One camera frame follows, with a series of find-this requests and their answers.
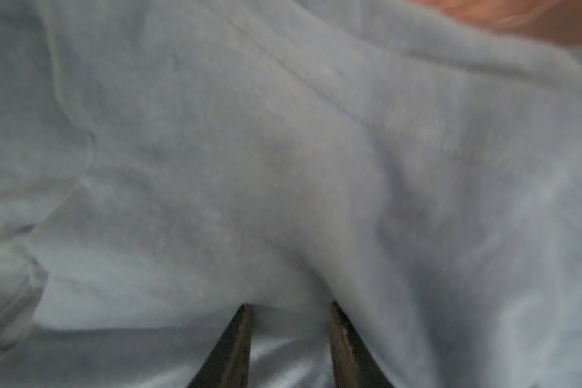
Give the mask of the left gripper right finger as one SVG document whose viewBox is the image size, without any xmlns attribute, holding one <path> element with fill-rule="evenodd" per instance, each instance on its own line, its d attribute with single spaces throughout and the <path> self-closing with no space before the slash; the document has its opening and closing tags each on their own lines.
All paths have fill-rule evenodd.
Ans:
<svg viewBox="0 0 582 388">
<path fill-rule="evenodd" d="M 330 308 L 329 339 L 337 388 L 394 388 L 337 302 Z"/>
</svg>

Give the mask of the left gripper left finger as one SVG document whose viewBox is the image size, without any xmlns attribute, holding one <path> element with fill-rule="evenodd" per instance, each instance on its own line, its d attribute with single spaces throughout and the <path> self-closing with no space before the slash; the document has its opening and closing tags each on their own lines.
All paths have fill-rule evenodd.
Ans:
<svg viewBox="0 0 582 388">
<path fill-rule="evenodd" d="M 187 388 L 247 388 L 252 328 L 252 307 L 243 304 Z"/>
</svg>

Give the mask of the grey t shirt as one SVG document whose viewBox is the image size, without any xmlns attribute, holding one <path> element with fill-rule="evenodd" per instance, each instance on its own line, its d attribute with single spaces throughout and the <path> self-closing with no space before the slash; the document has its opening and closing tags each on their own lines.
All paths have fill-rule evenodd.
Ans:
<svg viewBox="0 0 582 388">
<path fill-rule="evenodd" d="M 582 48 L 401 1 L 0 1 L 0 387 L 582 387 Z"/>
</svg>

